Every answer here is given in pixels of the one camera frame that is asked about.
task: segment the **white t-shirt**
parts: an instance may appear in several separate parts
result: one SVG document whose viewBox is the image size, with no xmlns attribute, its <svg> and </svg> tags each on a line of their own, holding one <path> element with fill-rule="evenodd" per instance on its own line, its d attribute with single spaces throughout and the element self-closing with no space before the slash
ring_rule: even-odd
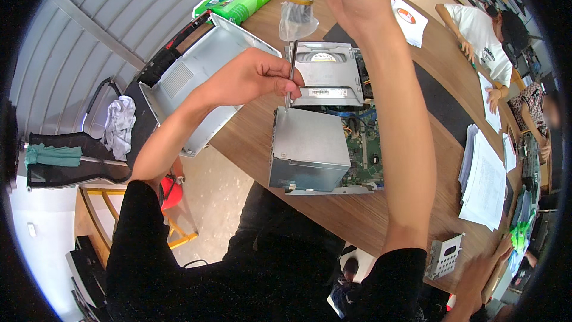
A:
<svg viewBox="0 0 572 322">
<path fill-rule="evenodd" d="M 479 8 L 461 4 L 444 4 L 459 31 L 474 48 L 480 64 L 491 79 L 510 86 L 512 64 L 492 29 L 492 18 Z"/>
</svg>

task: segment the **patterned shirt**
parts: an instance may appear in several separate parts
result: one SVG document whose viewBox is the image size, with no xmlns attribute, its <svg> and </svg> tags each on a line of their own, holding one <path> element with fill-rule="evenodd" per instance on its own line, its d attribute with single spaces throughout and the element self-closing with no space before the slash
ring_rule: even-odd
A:
<svg viewBox="0 0 572 322">
<path fill-rule="evenodd" d="M 546 137 L 548 127 L 544 120 L 544 113 L 542 112 L 542 102 L 544 101 L 545 96 L 546 93 L 544 92 L 544 89 L 542 89 L 542 86 L 537 82 L 533 82 L 530 86 L 523 89 L 518 96 L 509 100 L 509 107 L 512 110 L 514 118 L 516 118 L 518 127 L 521 131 L 529 129 L 525 121 L 522 119 L 522 114 L 520 114 L 522 112 L 522 105 L 526 104 L 529 107 L 530 116 L 536 123 L 538 131 Z"/>
</svg>

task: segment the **green cloth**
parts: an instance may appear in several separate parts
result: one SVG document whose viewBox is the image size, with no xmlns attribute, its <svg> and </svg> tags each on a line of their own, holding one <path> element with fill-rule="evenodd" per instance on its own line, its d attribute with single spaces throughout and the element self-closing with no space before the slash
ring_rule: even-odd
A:
<svg viewBox="0 0 572 322">
<path fill-rule="evenodd" d="M 29 145 L 24 162 L 28 164 L 41 163 L 50 166 L 77 167 L 80 165 L 81 147 L 46 147 L 43 143 Z"/>
</svg>

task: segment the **green circuit board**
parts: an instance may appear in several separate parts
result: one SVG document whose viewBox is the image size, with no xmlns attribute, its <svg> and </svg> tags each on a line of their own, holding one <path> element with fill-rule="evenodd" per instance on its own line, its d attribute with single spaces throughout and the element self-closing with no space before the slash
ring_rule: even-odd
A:
<svg viewBox="0 0 572 322">
<path fill-rule="evenodd" d="M 348 127 L 357 126 L 357 132 L 347 134 L 347 144 L 351 167 L 342 178 L 339 186 L 367 185 L 375 183 L 383 187 L 382 152 L 379 145 L 379 126 L 375 108 L 368 111 L 355 112 L 353 118 L 342 117 L 342 122 Z"/>
</svg>

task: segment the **paper stack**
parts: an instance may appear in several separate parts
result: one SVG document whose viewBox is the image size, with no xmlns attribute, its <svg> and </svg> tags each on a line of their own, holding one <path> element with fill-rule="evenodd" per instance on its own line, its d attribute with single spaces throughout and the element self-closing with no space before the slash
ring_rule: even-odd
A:
<svg viewBox="0 0 572 322">
<path fill-rule="evenodd" d="M 502 134 L 502 144 L 504 146 L 504 167 L 508 173 L 517 167 L 517 154 L 514 151 L 510 136 L 506 133 Z"/>
<path fill-rule="evenodd" d="M 490 110 L 490 104 L 487 103 L 489 99 L 489 93 L 486 89 L 493 88 L 492 84 L 484 78 L 484 76 L 479 72 L 479 81 L 481 82 L 481 93 L 483 94 L 483 104 L 484 104 L 484 118 L 487 120 L 489 125 L 491 125 L 492 129 L 495 132 L 499 132 L 501 130 L 501 115 L 499 114 L 499 110 L 497 109 L 496 113 L 492 113 Z"/>
<path fill-rule="evenodd" d="M 423 31 L 429 20 L 403 0 L 391 0 L 395 19 L 410 45 L 421 47 Z"/>
<path fill-rule="evenodd" d="M 491 231 L 501 223 L 506 171 L 476 125 L 467 128 L 467 145 L 461 164 L 462 207 L 459 218 L 486 225 Z"/>
</svg>

